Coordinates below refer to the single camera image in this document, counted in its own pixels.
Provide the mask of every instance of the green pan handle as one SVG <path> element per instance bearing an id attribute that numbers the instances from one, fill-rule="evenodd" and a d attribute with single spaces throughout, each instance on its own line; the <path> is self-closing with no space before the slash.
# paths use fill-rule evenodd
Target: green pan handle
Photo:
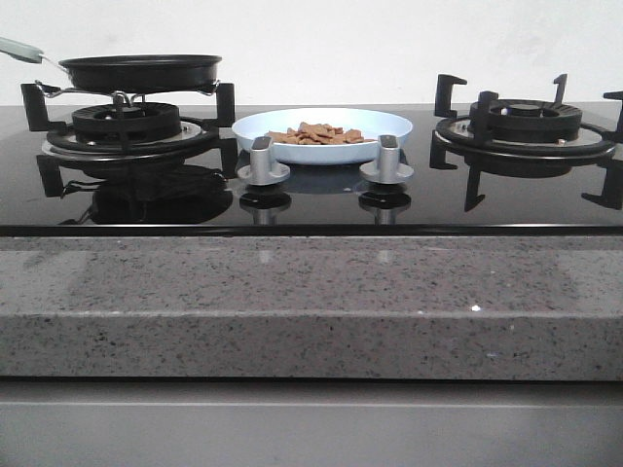
<path id="1" fill-rule="evenodd" d="M 27 63 L 41 63 L 43 51 L 36 47 L 0 37 L 0 52 Z"/>

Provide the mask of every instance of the frying pan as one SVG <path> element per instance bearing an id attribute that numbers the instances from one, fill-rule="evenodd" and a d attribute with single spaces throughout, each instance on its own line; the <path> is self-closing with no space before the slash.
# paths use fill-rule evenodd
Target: frying pan
<path id="1" fill-rule="evenodd" d="M 1 37 L 0 52 L 28 63 L 45 59 L 66 72 L 75 88 L 104 93 L 212 91 L 216 64 L 222 59 L 217 55 L 112 55 L 70 58 L 56 64 L 41 49 Z"/>

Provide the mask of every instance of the gray granite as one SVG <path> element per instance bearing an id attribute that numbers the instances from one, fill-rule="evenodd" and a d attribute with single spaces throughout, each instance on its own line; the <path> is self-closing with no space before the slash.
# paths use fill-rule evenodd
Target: gray granite
<path id="1" fill-rule="evenodd" d="M 0 238 L 0 375 L 623 379 L 623 239 Z"/>

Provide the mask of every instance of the glass cooktop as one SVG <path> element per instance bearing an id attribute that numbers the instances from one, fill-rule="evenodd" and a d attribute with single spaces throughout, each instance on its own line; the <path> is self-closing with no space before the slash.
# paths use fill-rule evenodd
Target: glass cooktop
<path id="1" fill-rule="evenodd" d="M 614 128 L 607 104 L 576 104 L 583 121 Z M 58 163 L 20 107 L 0 108 L 1 235 L 623 234 L 623 155 L 583 165 L 467 157 L 433 144 L 432 106 L 366 106 L 414 124 L 406 183 L 363 180 L 359 164 L 291 165 L 290 178 L 252 188 L 228 128 L 213 149 L 129 169 Z M 69 121 L 73 108 L 53 108 Z M 241 108 L 237 117 L 273 110 Z M 181 114 L 210 118 L 211 110 Z"/>

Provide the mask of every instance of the white plate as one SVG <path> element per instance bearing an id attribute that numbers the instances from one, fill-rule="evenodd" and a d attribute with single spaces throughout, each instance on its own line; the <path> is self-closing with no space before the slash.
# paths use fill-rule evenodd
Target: white plate
<path id="1" fill-rule="evenodd" d="M 275 110 L 251 115 L 232 125 L 232 131 L 240 147 L 251 150 L 253 140 L 269 131 L 285 132 L 289 127 L 298 128 L 301 122 L 341 126 L 344 130 L 360 129 L 366 139 L 377 139 L 381 134 L 393 134 L 403 146 L 413 130 L 407 119 L 374 110 L 334 107 L 310 107 L 302 109 Z M 377 141 L 356 144 L 298 145 L 273 144 L 273 154 L 280 162 L 313 165 L 366 162 L 379 155 Z"/>

